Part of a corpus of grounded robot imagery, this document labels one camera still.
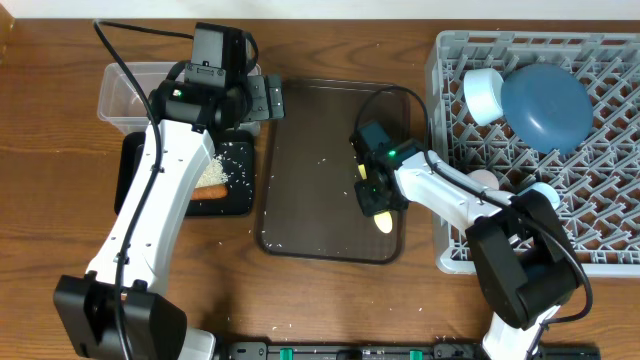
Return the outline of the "yellow plastic spoon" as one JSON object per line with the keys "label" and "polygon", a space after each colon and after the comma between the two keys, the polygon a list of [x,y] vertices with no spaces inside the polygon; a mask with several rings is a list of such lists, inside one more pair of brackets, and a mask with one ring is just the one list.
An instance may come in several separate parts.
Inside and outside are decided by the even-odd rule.
{"label": "yellow plastic spoon", "polygon": [[[365,165],[364,164],[359,164],[358,165],[358,171],[360,173],[360,177],[363,180],[367,179],[367,174],[366,174],[366,169],[365,169]],[[374,223],[376,224],[377,228],[385,233],[388,234],[392,231],[393,229],[393,217],[391,215],[390,211],[385,211],[379,214],[376,214],[373,216],[374,219]]]}

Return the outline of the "orange carrot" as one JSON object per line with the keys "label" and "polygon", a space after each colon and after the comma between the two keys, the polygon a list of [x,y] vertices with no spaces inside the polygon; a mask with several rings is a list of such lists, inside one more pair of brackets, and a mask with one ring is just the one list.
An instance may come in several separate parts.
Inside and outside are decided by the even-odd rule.
{"label": "orange carrot", "polygon": [[217,184],[195,188],[191,195],[191,199],[193,201],[216,200],[224,198],[227,195],[227,187],[224,184]]}

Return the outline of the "pink cup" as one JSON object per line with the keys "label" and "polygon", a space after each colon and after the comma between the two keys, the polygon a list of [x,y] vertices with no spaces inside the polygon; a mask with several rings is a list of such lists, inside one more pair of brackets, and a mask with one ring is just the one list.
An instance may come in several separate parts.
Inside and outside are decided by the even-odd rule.
{"label": "pink cup", "polygon": [[488,170],[485,170],[485,169],[474,170],[470,172],[468,176],[491,189],[498,190],[500,187],[497,177]]}

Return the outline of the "light blue bowl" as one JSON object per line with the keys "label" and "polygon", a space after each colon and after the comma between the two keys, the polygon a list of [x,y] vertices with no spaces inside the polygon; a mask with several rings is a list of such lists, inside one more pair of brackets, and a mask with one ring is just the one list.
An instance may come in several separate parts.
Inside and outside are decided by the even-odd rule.
{"label": "light blue bowl", "polygon": [[486,126],[503,116],[503,83],[500,73],[492,68],[466,72],[463,79],[465,103],[477,125]]}

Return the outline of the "light blue cup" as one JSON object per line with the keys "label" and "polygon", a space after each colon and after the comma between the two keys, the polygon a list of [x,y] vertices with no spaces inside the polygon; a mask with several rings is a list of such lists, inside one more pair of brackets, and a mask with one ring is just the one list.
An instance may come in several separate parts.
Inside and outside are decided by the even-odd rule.
{"label": "light blue cup", "polygon": [[550,202],[554,210],[557,210],[561,205],[561,198],[558,192],[549,184],[544,182],[535,182],[518,193],[518,196],[522,196],[528,192],[536,191],[544,195]]}

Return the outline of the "dark blue plate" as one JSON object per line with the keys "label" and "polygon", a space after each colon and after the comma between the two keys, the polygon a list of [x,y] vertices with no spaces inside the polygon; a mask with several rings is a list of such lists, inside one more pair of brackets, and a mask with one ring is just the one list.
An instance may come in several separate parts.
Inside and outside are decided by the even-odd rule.
{"label": "dark blue plate", "polygon": [[593,125],[586,88],[557,65],[537,63],[511,73],[501,88],[501,105],[514,134],[544,154],[572,152]]}

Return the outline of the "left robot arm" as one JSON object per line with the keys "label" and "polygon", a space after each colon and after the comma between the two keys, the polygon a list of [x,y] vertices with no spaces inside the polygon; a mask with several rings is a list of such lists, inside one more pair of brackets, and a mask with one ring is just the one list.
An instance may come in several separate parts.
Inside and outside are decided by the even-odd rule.
{"label": "left robot arm", "polygon": [[216,135],[284,116],[278,75],[236,83],[163,80],[118,218],[82,277],[61,276],[53,302],[77,355],[91,359],[211,359],[213,334],[166,299],[173,250]]}

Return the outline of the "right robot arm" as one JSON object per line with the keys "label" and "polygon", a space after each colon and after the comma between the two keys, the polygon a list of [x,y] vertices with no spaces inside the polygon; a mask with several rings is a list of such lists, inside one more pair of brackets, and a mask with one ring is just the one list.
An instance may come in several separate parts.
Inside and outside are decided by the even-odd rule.
{"label": "right robot arm", "polygon": [[556,313],[588,280],[547,197],[493,189],[415,141],[353,145],[367,217],[418,203],[463,231],[493,311],[482,341],[491,359],[532,359]]}

